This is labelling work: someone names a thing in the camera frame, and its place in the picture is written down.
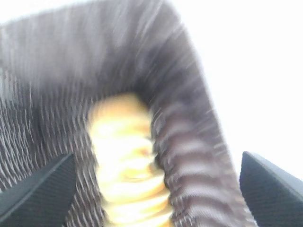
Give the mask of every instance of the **yellow coiled object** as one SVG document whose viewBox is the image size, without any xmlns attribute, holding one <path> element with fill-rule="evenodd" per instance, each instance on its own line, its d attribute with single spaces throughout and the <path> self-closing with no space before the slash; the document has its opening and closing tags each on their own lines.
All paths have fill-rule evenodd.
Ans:
<svg viewBox="0 0 303 227">
<path fill-rule="evenodd" d="M 172 227 L 169 190 L 155 164 L 151 116 L 135 94 L 110 97 L 91 110 L 89 134 L 106 227 Z"/>
</svg>

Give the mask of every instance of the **gray knit fabric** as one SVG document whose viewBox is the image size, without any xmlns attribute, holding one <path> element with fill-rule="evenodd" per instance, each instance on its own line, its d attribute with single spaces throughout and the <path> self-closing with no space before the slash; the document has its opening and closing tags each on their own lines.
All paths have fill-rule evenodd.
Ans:
<svg viewBox="0 0 303 227">
<path fill-rule="evenodd" d="M 161 0 L 85 3 L 0 27 L 0 190 L 74 153 L 65 226 L 100 227 L 87 114 L 135 91 L 154 113 L 177 227 L 253 227 L 186 30 Z"/>
</svg>

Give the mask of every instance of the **black mesh fabric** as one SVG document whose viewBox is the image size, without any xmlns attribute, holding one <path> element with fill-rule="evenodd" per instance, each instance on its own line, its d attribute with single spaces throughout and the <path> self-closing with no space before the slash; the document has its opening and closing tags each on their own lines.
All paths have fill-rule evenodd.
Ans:
<svg viewBox="0 0 303 227">
<path fill-rule="evenodd" d="M 175 226 L 255 226 L 186 30 L 166 2 L 96 1 L 3 25 L 0 88 L 0 190 L 72 152 L 67 227 L 102 226 L 87 115 L 125 91 L 154 114 Z"/>
<path fill-rule="evenodd" d="M 303 226 L 303 182 L 257 154 L 243 153 L 240 185 L 260 227 Z"/>
</svg>

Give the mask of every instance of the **yellow object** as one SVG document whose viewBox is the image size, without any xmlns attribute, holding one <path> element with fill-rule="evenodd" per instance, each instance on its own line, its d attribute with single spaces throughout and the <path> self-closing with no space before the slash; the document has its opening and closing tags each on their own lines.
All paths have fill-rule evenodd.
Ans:
<svg viewBox="0 0 303 227">
<path fill-rule="evenodd" d="M 110 97 L 89 114 L 106 227 L 172 227 L 164 172 L 149 139 L 151 116 L 135 94 Z"/>
</svg>

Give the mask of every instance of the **white background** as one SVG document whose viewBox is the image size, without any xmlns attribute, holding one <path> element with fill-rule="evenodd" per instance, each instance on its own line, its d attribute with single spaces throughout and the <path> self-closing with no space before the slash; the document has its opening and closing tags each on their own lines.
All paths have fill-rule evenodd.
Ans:
<svg viewBox="0 0 303 227">
<path fill-rule="evenodd" d="M 237 173 L 250 151 L 303 180 L 303 2 L 171 1 L 201 57 Z M 71 2 L 1 1 L 0 22 Z"/>
</svg>

